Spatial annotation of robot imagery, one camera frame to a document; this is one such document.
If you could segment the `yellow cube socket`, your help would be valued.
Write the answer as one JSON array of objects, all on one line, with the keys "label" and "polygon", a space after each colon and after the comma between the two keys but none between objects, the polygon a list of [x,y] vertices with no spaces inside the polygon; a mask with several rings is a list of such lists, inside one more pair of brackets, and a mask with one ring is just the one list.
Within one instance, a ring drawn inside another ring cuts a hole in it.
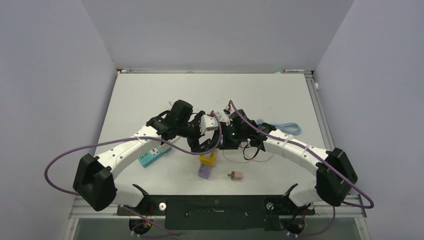
[{"label": "yellow cube socket", "polygon": [[199,161],[202,165],[213,168],[217,161],[217,150],[214,150],[208,154],[200,155]]}]

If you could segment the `brown wall charger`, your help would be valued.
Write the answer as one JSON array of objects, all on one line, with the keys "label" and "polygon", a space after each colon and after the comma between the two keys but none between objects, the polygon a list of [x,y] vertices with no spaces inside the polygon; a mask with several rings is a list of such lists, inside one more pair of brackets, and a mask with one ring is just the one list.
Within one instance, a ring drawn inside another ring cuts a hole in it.
[{"label": "brown wall charger", "polygon": [[228,173],[227,176],[231,180],[239,181],[243,178],[243,173],[240,171],[232,171],[231,173]]}]

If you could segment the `purple power strip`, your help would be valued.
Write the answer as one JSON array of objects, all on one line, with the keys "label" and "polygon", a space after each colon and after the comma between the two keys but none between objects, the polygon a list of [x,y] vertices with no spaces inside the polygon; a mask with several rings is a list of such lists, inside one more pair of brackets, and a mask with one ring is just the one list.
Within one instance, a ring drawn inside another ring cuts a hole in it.
[{"label": "purple power strip", "polygon": [[201,164],[198,168],[197,175],[202,179],[208,179],[211,175],[213,167]]}]

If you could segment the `teal power strip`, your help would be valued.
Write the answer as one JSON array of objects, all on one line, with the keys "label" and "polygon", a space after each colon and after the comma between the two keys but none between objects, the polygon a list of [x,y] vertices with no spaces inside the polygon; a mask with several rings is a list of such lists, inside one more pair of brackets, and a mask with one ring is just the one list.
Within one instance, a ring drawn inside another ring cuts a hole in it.
[{"label": "teal power strip", "polygon": [[154,148],[144,153],[142,156],[138,158],[138,161],[144,168],[147,168],[148,166],[153,164],[156,160],[158,160],[163,155],[168,153],[171,149],[172,149],[171,146],[162,145],[160,147]]}]

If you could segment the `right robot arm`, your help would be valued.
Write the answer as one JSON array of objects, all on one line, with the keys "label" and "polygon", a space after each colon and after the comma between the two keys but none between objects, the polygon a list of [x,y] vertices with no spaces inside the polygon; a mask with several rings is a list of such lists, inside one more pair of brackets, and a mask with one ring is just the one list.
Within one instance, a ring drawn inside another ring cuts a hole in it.
[{"label": "right robot arm", "polygon": [[291,187],[282,207],[289,214],[302,206],[324,201],[338,207],[358,181],[358,176],[347,157],[339,149],[327,150],[304,143],[273,124],[248,119],[243,110],[224,110],[218,119],[222,127],[220,148],[237,149],[241,143],[263,152],[279,155],[311,173],[315,179],[308,184]]}]

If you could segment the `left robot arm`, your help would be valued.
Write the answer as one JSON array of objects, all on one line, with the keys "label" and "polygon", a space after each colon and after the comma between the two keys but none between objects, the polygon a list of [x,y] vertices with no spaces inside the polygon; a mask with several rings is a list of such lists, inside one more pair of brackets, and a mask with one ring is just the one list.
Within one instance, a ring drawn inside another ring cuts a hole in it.
[{"label": "left robot arm", "polygon": [[136,215],[148,211],[149,194],[139,185],[118,185],[115,180],[142,154],[163,145],[184,151],[172,143],[185,138],[188,154],[205,155],[215,150],[222,136],[222,127],[215,111],[193,114],[193,106],[177,100],[169,110],[149,119],[135,134],[122,140],[109,141],[115,147],[96,156],[84,155],[78,163],[73,189],[97,212],[110,205],[126,205]]}]

